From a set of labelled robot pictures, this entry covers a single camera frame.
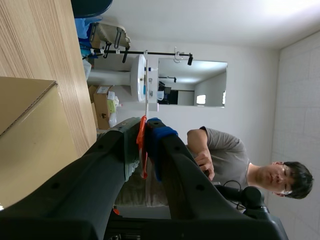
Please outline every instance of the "wooden table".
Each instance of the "wooden table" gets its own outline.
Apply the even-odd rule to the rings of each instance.
[[[96,141],[70,0],[0,0],[0,76],[57,81],[78,156]]]

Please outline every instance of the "pedestal sink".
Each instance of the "pedestal sink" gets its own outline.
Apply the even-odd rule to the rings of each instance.
[[[91,85],[128,85],[131,87],[132,100],[142,102],[146,98],[145,67],[146,59],[140,54],[133,60],[130,72],[92,69],[87,82]]]

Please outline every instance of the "man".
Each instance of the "man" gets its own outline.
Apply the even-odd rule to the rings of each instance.
[[[239,138],[218,130],[201,127],[187,133],[187,147],[196,163],[212,182],[244,189],[264,188],[281,197],[303,199],[312,189],[313,176],[299,162],[274,162],[267,166],[253,165]],[[153,166],[148,177],[133,174],[126,182],[115,204],[119,206],[166,206],[166,194],[157,182]]]

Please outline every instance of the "screw hole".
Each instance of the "screw hole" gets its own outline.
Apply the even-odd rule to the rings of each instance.
[[[60,183],[55,182],[54,184],[52,184],[51,188],[52,189],[58,189],[60,187]]]
[[[197,185],[197,186],[195,187],[195,189],[197,189],[197,190],[199,190],[199,191],[203,191],[203,190],[205,190],[205,187],[204,187],[203,185],[199,184],[199,185]]]

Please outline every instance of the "white tiled wall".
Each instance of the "white tiled wall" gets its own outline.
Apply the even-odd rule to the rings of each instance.
[[[269,194],[290,240],[320,240],[320,32],[280,54],[272,161],[299,161],[314,177],[302,200]]]

